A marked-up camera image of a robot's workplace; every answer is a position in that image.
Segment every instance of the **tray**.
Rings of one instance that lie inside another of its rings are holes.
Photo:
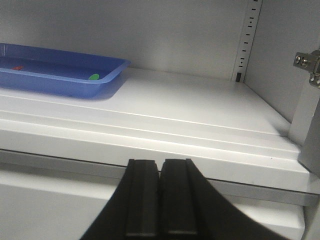
[[[0,43],[0,86],[90,98],[131,62],[85,53]],[[99,76],[97,80],[89,78]]]

